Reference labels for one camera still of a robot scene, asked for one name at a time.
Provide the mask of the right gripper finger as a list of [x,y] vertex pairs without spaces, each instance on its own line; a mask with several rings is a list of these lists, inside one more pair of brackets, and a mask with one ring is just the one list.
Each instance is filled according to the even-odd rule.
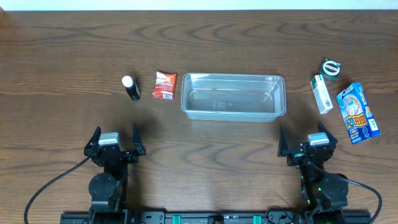
[[280,140],[279,140],[279,148],[277,151],[278,156],[286,156],[289,152],[289,144],[284,132],[283,127],[280,127]]
[[330,144],[336,144],[336,138],[332,135],[331,132],[327,130],[327,128],[323,125],[321,121],[318,121],[318,131],[320,133],[325,133],[327,138],[329,139]]

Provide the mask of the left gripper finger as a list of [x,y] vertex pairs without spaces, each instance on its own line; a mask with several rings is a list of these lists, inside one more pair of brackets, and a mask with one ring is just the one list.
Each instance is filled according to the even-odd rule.
[[96,147],[98,145],[100,136],[101,136],[101,128],[97,126],[92,137],[89,140],[89,149],[92,149],[93,147]]
[[138,132],[137,123],[133,125],[132,145],[136,151],[143,151],[143,142]]

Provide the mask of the blue Kool Fever box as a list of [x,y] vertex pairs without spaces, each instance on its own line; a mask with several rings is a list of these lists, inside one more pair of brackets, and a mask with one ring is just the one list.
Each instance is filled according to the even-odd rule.
[[350,84],[336,100],[352,144],[381,135],[359,82]]

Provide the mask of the black bottle white cap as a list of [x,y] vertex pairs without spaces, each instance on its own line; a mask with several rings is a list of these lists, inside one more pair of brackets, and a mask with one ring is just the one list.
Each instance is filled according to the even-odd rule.
[[124,85],[127,94],[133,101],[137,101],[141,98],[141,93],[138,85],[130,76],[124,76],[122,78],[122,84]]

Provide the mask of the red snack packet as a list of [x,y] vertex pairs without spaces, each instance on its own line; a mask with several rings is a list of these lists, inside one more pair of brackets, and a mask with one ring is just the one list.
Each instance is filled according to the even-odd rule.
[[155,99],[173,100],[177,84],[176,73],[156,72],[156,80],[152,97]]

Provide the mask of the clear plastic container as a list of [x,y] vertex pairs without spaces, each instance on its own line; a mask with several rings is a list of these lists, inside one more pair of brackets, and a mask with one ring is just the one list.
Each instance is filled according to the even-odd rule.
[[186,73],[181,109],[190,119],[272,122],[287,110],[279,75]]

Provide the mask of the dark green round-label box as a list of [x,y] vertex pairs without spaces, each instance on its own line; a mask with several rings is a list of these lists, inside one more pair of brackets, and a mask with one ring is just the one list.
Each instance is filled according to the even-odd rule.
[[333,82],[337,81],[342,69],[342,64],[328,58],[324,58],[320,65],[320,75]]

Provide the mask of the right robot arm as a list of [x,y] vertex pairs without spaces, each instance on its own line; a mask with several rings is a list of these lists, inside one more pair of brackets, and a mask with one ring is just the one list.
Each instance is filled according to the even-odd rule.
[[338,140],[318,122],[318,132],[309,134],[308,141],[290,148],[284,129],[280,128],[278,157],[285,157],[288,166],[301,173],[301,194],[308,208],[294,215],[294,223],[343,222],[341,209],[348,204],[348,183],[343,176],[329,173],[324,163],[329,160]]

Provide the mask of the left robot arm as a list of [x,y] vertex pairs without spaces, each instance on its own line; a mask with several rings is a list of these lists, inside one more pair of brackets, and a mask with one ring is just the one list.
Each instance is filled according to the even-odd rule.
[[84,223],[139,223],[138,213],[127,208],[127,167],[146,155],[137,124],[132,130],[132,150],[122,150],[118,133],[103,134],[97,127],[84,148],[84,155],[104,169],[89,183],[91,207]]

